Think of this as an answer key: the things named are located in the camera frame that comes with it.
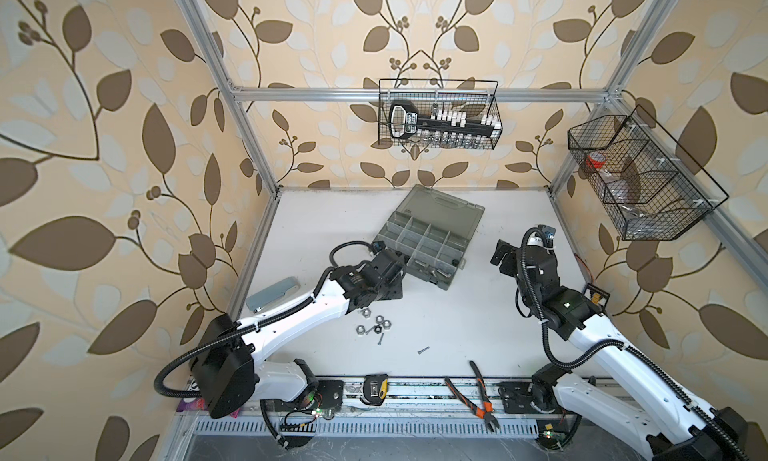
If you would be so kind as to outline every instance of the wire basket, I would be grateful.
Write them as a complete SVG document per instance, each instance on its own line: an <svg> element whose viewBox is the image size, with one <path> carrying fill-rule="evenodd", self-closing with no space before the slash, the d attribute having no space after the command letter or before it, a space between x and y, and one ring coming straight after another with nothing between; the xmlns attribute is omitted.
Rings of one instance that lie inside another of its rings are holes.
<svg viewBox="0 0 768 461"><path fill-rule="evenodd" d="M496 81L381 79L379 142L494 149L504 130L497 88Z"/></svg>
<svg viewBox="0 0 768 461"><path fill-rule="evenodd" d="M674 156L651 138L652 128L674 141ZM568 130L568 149L625 241L677 239L728 199L723 187L642 106L629 116L606 115L574 126ZM718 194L703 193L694 177Z"/></svg>

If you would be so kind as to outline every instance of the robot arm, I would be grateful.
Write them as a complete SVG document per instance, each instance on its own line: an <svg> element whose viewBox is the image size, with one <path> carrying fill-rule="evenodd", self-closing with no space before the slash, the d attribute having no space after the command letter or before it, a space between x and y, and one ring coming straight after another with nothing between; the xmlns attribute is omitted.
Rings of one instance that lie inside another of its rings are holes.
<svg viewBox="0 0 768 461"><path fill-rule="evenodd" d="M562 287L553 239L554 228L532 228L521 248L500 241L492 259L501 273L515 277L523 303L542 324L544 351L551 363L532 378L538 409L552 409L556 400L562 408L587 417L648 460L745 461L741 450L746 441L744 418L731 408L715 410L705 399L681 387L630 343L597 304ZM570 363L557 360L549 350L548 330L584 354ZM591 358L642 409L571 373L572 368Z"/></svg>

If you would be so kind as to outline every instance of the leaf pattern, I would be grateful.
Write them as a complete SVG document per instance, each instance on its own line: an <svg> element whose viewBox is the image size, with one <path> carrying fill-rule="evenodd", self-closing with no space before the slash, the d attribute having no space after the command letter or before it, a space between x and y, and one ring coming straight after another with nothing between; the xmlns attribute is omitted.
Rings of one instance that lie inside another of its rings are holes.
<svg viewBox="0 0 768 461"><path fill-rule="evenodd" d="M0 449L13 443L43 415L39 408L24 408L0 414Z"/></svg>
<svg viewBox="0 0 768 461"><path fill-rule="evenodd" d="M701 323L725 347L756 360L768 360L768 336L744 316L720 304L699 310Z"/></svg>
<svg viewBox="0 0 768 461"><path fill-rule="evenodd" d="M40 334L40 323L28 324L0 338L0 383L27 357Z"/></svg>
<svg viewBox="0 0 768 461"><path fill-rule="evenodd" d="M88 352L105 355L124 350L144 336L157 312L158 306L152 301L136 301L101 330Z"/></svg>
<svg viewBox="0 0 768 461"><path fill-rule="evenodd" d="M130 428L125 419L107 418L96 446L96 461L118 461L128 447L129 438Z"/></svg>
<svg viewBox="0 0 768 461"><path fill-rule="evenodd" d="M187 320L187 326L184 327L184 332L181 334L181 341L179 345L187 344L192 341L192 338L200 330L200 325L203 323L205 317L205 310L203 307L198 306L192 311L189 320Z"/></svg>
<svg viewBox="0 0 768 461"><path fill-rule="evenodd" d="M221 193L221 170L216 155L211 155L208 164L205 167L205 178L203 180L203 191L208 204L213 206L219 200Z"/></svg>
<svg viewBox="0 0 768 461"><path fill-rule="evenodd" d="M40 266L80 271L104 259L115 237L100 222L84 216L54 219L30 231L8 250Z"/></svg>
<svg viewBox="0 0 768 461"><path fill-rule="evenodd" d="M178 30L166 30L160 33L160 38L170 54L176 56L178 60L185 63L194 60L194 48L187 35Z"/></svg>
<svg viewBox="0 0 768 461"><path fill-rule="evenodd" d="M38 182L34 163L20 158L0 158L0 206L24 196Z"/></svg>
<svg viewBox="0 0 768 461"><path fill-rule="evenodd" d="M91 43L91 21L82 6L77 5L64 15L64 42L77 53Z"/></svg>

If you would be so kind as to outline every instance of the wall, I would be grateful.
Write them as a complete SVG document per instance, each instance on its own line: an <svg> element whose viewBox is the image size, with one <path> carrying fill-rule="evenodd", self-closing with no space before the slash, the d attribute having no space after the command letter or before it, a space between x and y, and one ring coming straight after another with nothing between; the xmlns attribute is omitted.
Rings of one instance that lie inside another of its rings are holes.
<svg viewBox="0 0 768 461"><path fill-rule="evenodd" d="M0 0L0 32L0 459L149 459L266 193L174 0Z"/></svg>
<svg viewBox="0 0 768 461"><path fill-rule="evenodd" d="M731 199L721 209L763 247L767 6L768 0L680 0L625 92L723 184ZM677 241L629 243L617 240L580 175L559 200L597 285L611 292L608 311L621 331L688 388L758 423L751 458L766 459L759 432L768 427L766 294L703 223Z"/></svg>

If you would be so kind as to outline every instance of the electrical wire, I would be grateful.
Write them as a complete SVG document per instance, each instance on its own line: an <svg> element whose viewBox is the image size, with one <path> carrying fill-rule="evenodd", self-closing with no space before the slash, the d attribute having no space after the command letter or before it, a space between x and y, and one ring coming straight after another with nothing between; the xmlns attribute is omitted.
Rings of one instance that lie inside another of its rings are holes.
<svg viewBox="0 0 768 461"><path fill-rule="evenodd" d="M242 337L245 334L253 333L254 331L259 331L261 330L261 328L265 326L269 326L272 323L281 321L289 316L292 316L293 314L298 313L305 307L309 306L310 304L312 304L312 302L315 301L315 297L317 297L320 294L322 285L326 282L326 279L328 278L328 275L331 273L331 271L333 271L332 267L326 268L326 270L322 273L322 276L320 276L320 280L317 282L317 285L315 286L315 290L312 292L312 296L309 296L306 300L302 301L296 306L289 308L281 313L275 314L272 317L268 317L268 318L265 318L264 320L258 321L257 323L251 324L248 327L241 328L233 333L227 334L226 336L220 337L214 341L210 341L209 343L198 346L194 350L187 351L186 353L182 354L175 360L168 363L162 370L160 370L160 372L158 373L158 376L155 377L154 390L157 391L159 395L162 395L165 397L172 397L172 398L200 397L201 396L200 391L195 391L190 389L182 390L182 389L168 388L167 386L165 386L165 378L173 370L175 370L182 364L186 363L187 361L191 360L192 358L197 357L206 351L224 346L229 342Z"/></svg>
<svg viewBox="0 0 768 461"><path fill-rule="evenodd" d="M696 415L701 418L708 427L712 430L712 432L722 441L723 444L728 446L728 448L731 450L731 452L738 458L739 461L749 461L749 456L747 456L744 451L739 447L738 444L730 437L728 434L721 428L706 412L698 407L696 403L687 395L685 390L677 384L677 382L672 379L668 374L664 372L656 363L654 363L653 360L648 358L642 351L638 350L636 347L625 344L623 341L618 340L602 340L598 341L597 343L593 344L587 351L584 351L584 354L582 354L579 358L576 360L573 360L569 363L564 363L561 360L558 360L554 355L552 354L552 350L549 347L549 320L544 317L544 311L542 308L542 302L539 300L538 295L536 291L533 289L533 283L531 282L531 277L528 274L528 265L526 264L526 247L528 246L528 240L532 235L538 235L542 240L546 240L546 237L544 236L544 233L539 228L530 228L525 232L525 235L523 235L523 240L520 245L520 256L518 256L518 274L521 275L521 278L523 280L523 295L528 295L529 299L532 301L532 310L534 310L534 313L536 314L536 317L541 320L542 325L542 344L544 345L544 353L547 355L547 359L554 365L557 366L563 370L572 370L575 367L579 367L582 364L586 363L591 357L593 357L598 351L600 351L603 348L613 346L618 347L620 349L625 349L629 353L631 353L633 356L635 356L638 360L642 361L648 368L656 375L661 378L667 386L672 389L678 398L680 398L685 405L691 406L690 410L696 413Z"/></svg>
<svg viewBox="0 0 768 461"><path fill-rule="evenodd" d="M328 255L328 259L330 259L330 261L331 261L331 266L333 266L333 267L339 267L339 264L338 264L338 263L336 263L336 260L335 260L335 259L333 259L333 255L335 255L337 251L339 251L339 250L340 250L341 248L343 248L343 247L347 247L347 246L354 246L354 245L361 245L361 246L365 246L365 247L367 247L367 248L368 248L368 250L369 250L371 253L373 253L373 252L374 252L373 246L372 246L370 243L367 243L367 242L365 242L365 241L348 241L348 242L346 242L346 243L342 243L341 245L338 245L338 246L334 247L334 248L331 250L331 253Z"/></svg>

